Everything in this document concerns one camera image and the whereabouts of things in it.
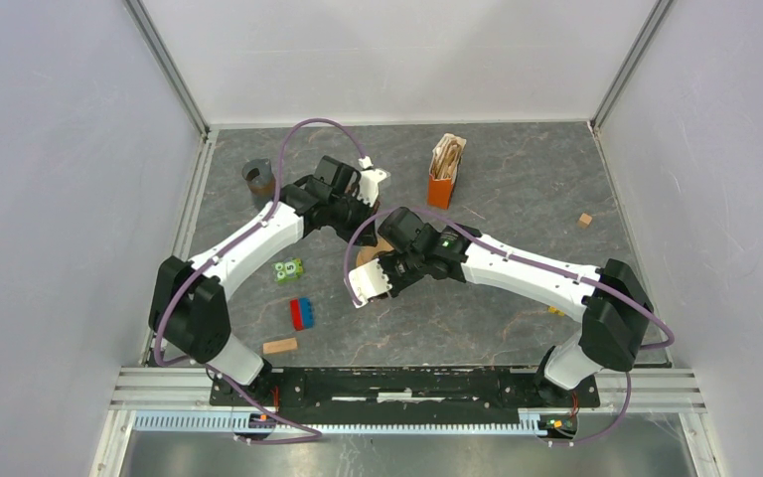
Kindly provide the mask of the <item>light wooden ring holder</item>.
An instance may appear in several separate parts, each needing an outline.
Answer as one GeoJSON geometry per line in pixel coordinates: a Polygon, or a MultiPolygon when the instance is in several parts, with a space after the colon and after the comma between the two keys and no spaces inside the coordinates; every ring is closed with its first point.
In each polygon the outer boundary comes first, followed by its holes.
{"type": "Polygon", "coordinates": [[[356,256],[355,267],[361,267],[378,258],[381,254],[394,251],[393,246],[384,238],[378,238],[373,246],[361,246],[356,256]]]}

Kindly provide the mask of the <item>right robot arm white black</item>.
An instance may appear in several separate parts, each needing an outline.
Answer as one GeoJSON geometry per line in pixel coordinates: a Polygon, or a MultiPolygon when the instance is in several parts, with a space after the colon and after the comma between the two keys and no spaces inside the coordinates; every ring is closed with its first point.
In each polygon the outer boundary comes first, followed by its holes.
{"type": "Polygon", "coordinates": [[[634,368],[653,305],[633,268],[609,259],[602,266],[561,262],[513,248],[479,231],[447,224],[439,231],[401,207],[378,226],[392,249],[349,275],[356,297],[395,297],[425,276],[491,286],[552,306],[580,329],[549,351],[534,393],[559,405],[580,382],[602,370],[634,368]]]}

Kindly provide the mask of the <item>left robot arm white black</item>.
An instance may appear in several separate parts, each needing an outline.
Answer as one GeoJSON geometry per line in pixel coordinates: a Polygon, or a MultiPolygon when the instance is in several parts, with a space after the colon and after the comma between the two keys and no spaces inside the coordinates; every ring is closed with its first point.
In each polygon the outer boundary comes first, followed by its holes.
{"type": "Polygon", "coordinates": [[[269,365],[232,333],[229,299],[261,266],[322,228],[356,245],[376,244],[364,222],[377,211],[388,177],[368,158],[354,168],[322,157],[313,173],[282,186],[278,200],[222,242],[189,259],[165,259],[148,326],[185,356],[233,379],[246,403],[265,402],[272,392],[269,365]]]}

